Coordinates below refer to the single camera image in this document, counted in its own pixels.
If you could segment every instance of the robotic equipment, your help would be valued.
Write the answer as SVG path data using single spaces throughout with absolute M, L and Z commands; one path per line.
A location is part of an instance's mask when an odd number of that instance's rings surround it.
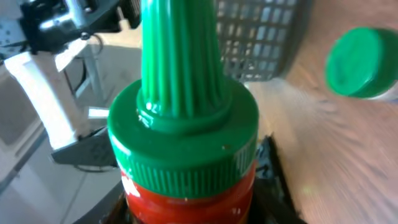
M 57 163 L 116 165 L 106 128 L 90 129 L 87 111 L 77 107 L 60 72 L 92 35 L 121 31 L 121 14 L 131 28 L 136 28 L 139 1 L 0 2 L 0 64 L 5 64 L 32 102 L 47 130 Z

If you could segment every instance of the plastic basket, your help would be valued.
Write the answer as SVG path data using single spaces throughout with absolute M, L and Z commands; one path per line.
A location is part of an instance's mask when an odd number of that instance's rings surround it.
M 227 76 L 268 81 L 293 61 L 310 14 L 309 0 L 215 0 Z

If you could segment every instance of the green cap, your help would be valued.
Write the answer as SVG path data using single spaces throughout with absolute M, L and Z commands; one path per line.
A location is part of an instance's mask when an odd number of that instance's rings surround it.
M 326 61 L 326 83 L 337 94 L 371 98 L 397 80 L 398 35 L 360 27 L 343 35 Z
M 222 72 L 212 0 L 142 2 L 142 80 L 114 100 L 108 128 L 120 168 L 157 194 L 203 198 L 250 169 L 259 112 Z

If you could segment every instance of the brown wood grain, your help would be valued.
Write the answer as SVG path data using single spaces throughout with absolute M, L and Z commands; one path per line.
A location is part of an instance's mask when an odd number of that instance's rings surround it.
M 309 223 L 398 223 L 398 104 L 325 86 L 334 41 L 356 26 L 398 30 L 398 1 L 315 0 L 286 80 L 250 83 L 260 133 L 274 133 L 296 207 Z

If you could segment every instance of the green lid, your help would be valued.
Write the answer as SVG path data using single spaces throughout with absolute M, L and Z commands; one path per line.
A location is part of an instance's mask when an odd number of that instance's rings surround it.
M 142 81 L 108 118 L 120 168 L 169 197 L 202 198 L 237 184 L 256 151 L 258 107 L 222 73 L 212 0 L 142 2 Z
M 398 36 L 394 31 L 360 27 L 336 41 L 326 62 L 326 83 L 337 94 L 371 98 L 397 79 Z

